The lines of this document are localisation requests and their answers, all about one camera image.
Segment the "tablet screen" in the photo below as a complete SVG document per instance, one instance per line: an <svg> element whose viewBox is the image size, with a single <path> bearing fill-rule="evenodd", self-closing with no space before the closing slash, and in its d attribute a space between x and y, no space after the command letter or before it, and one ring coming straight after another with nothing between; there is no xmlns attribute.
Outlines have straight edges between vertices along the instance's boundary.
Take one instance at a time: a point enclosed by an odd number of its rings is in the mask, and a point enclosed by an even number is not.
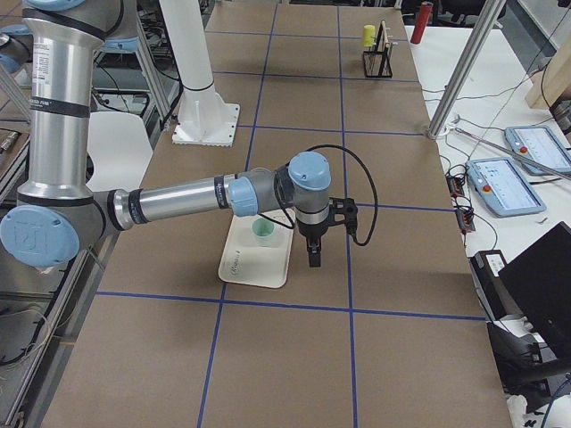
<svg viewBox="0 0 571 428"><path fill-rule="evenodd" d="M571 166L545 128L520 128L514 129L514 131L522 144L527 147L534 161L555 169Z"/></svg>
<svg viewBox="0 0 571 428"><path fill-rule="evenodd" d="M476 168L492 187L503 209L517 210L541 205L528 192L519 175L506 160L478 162Z"/></svg>

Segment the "white desk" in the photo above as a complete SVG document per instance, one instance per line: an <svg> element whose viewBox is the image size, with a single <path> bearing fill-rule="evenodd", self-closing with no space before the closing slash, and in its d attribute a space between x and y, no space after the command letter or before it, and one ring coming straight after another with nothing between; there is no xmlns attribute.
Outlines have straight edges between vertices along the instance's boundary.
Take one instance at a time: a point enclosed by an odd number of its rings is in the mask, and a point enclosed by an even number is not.
<svg viewBox="0 0 571 428"><path fill-rule="evenodd" d="M466 44L470 29L447 29L426 28L425 35L419 45L412 45L411 50L417 65L418 77L424 89L436 91L448 84L450 76L456 66L458 58ZM506 38L501 31L495 29L489 36L476 63L470 72L466 84L460 92L461 96L481 96L498 94L505 89L516 86L525 76L525 70L511 50ZM492 126L505 128L516 125L533 125L550 117L548 111L531 110L525 102L525 94L529 91L532 83L524 82L511 96L509 103L503 109ZM509 99L512 91L497 97L487 97L477 100L459 100L454 104L450 120L458 113L460 117L475 122L483 127L490 126L495 115ZM424 92L428 114L432 115L438 102L432 102L440 98L442 94ZM555 121L551 120L545 125L550 126L564 144L567 140L561 133ZM467 122L460 122L460 128L464 128L478 136L496 143L505 144L502 132L499 130L476 128ZM444 138L437 141L440 153L452 161L452 165L465 163L467 157L448 147ZM471 153L476 142L464 136L450 133L448 143L460 150ZM480 144L472 159L505 156L488 146ZM541 181L543 177L527 176L530 181ZM495 218L484 206L474 192L471 192L471 200L475 213L490 221L498 232L496 248L500 249L508 262L513 260L520 252L525 250L531 243L544 235L559 221L564 220L571 224L571 210L569 203L571 197L571 183L558 181L552 184L537 185L534 187L543 201L547 204L547 210L543 213L512 218ZM481 250L490 250L494 241L492 229L479 218L475 219L476 232L468 234L466 240L466 253L474 255Z"/></svg>

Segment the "red cylinder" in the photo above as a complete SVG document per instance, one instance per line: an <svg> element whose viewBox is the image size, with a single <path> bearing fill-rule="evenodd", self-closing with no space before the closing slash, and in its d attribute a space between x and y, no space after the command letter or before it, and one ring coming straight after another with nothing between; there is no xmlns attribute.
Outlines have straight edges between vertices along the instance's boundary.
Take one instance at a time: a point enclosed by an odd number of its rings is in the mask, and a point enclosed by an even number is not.
<svg viewBox="0 0 571 428"><path fill-rule="evenodd" d="M428 23L428 18L430 18L430 13L432 12L432 3L422 2L420 5L420 13L418 14L417 23L414 26L414 31L412 32L412 37L410 42L415 45L420 43L422 35L425 32L426 25Z"/></svg>

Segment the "yellow object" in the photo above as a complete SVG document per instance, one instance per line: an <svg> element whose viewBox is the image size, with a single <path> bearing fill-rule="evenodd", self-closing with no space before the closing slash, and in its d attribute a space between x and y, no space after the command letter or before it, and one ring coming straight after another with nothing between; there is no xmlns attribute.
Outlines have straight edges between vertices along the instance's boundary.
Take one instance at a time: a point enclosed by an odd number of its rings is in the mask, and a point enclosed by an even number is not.
<svg viewBox="0 0 571 428"><path fill-rule="evenodd" d="M363 27L363 37L361 39L363 47L371 47L375 45L375 26L366 25Z"/></svg>

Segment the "white chair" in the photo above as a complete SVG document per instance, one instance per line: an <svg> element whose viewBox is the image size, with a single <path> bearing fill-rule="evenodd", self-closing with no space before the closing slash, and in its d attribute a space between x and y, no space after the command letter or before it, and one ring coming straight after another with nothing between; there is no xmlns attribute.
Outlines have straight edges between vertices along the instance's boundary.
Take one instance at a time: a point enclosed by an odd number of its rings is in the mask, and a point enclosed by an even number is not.
<svg viewBox="0 0 571 428"><path fill-rule="evenodd" d="M141 118L118 111L91 115L87 152L95 168L87 182L92 192L137 189L153 155Z"/></svg>

